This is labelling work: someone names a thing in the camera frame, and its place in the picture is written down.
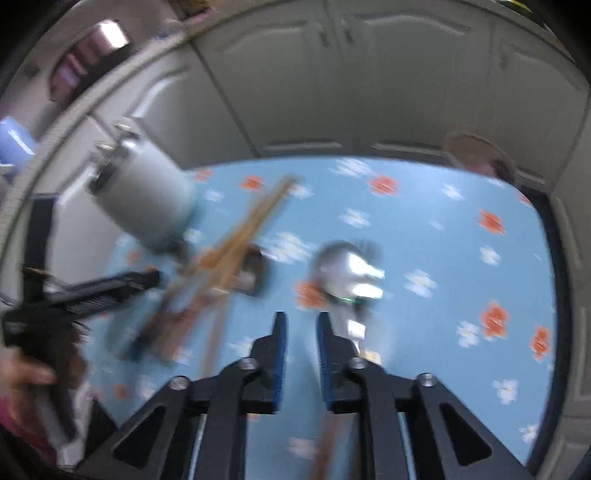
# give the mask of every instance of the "table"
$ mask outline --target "table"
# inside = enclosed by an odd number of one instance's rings
[[[314,324],[324,302],[309,283],[321,245],[371,240],[382,248],[384,298],[365,336],[366,356],[392,374],[435,373],[525,463],[550,388],[556,308],[545,233],[518,190],[444,167],[353,157],[298,157],[208,167],[194,173],[203,208],[185,232],[193,251],[214,245],[241,221],[263,186],[301,176],[258,243],[275,261],[261,297],[232,297],[216,371],[267,335],[274,312],[288,316],[281,411],[249,419],[246,477],[309,475],[326,418]],[[108,273],[155,265],[170,278],[174,260],[119,239]],[[91,322],[85,346],[90,382],[117,421],[126,420],[169,378],[196,378],[214,315],[164,366],[118,353],[154,311],[162,290]],[[351,419],[342,426],[352,428]],[[353,436],[340,432],[330,478],[345,478]]]

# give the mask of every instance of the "pink sleeve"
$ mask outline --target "pink sleeve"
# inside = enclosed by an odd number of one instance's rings
[[[14,423],[8,411],[9,400],[6,397],[0,397],[0,425],[6,428],[9,432],[17,437],[25,440],[31,445],[42,458],[42,460],[49,465],[57,464],[57,453],[49,442],[43,438],[33,436],[23,432],[18,425]]]

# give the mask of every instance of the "metal pot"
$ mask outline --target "metal pot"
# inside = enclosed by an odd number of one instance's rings
[[[75,42],[49,78],[49,98],[70,105],[88,87],[131,54],[133,43],[117,20],[103,20]]]

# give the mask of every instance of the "triangular cutout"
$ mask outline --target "triangular cutout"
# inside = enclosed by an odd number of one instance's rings
[[[471,465],[492,455],[491,447],[449,403],[441,403],[439,409],[460,465]]]
[[[148,464],[150,452],[158,437],[166,407],[159,406],[113,450],[113,458],[138,469]]]

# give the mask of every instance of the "blue cup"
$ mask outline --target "blue cup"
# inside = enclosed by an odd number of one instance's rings
[[[4,174],[9,184],[12,184],[36,149],[37,143],[14,118],[8,116],[0,121],[0,173]]]

